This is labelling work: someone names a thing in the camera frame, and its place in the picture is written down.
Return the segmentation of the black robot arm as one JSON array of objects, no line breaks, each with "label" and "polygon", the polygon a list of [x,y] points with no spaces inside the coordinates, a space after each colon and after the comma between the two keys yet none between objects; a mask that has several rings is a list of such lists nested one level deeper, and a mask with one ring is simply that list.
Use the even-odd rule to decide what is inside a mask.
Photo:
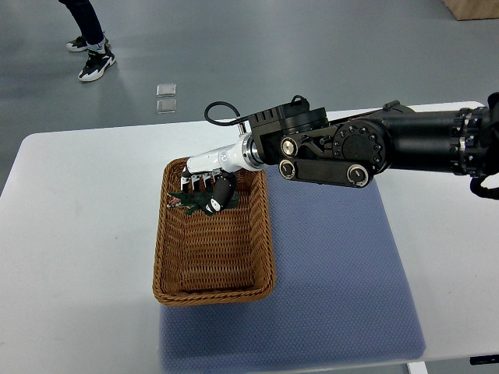
[{"label": "black robot arm", "polygon": [[295,96],[286,104],[238,116],[238,141],[191,157],[171,205],[213,215],[237,202],[236,172],[270,165],[297,182],[362,188],[388,168],[468,175],[475,195],[496,199],[484,180],[498,172],[498,96],[459,111],[416,112],[397,101],[329,120]]}]

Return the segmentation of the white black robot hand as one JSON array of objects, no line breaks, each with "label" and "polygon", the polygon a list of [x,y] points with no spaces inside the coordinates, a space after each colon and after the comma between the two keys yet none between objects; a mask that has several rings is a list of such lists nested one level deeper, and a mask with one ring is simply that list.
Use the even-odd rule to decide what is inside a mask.
[{"label": "white black robot hand", "polygon": [[243,147],[249,137],[249,135],[240,136],[233,145],[190,157],[186,162],[186,168],[181,174],[181,187],[188,188],[191,182],[192,192],[213,191],[204,204],[204,213],[219,213],[224,209],[237,207],[237,177],[234,174],[221,174],[215,170],[221,169],[227,172],[249,170],[250,166],[243,156]]}]

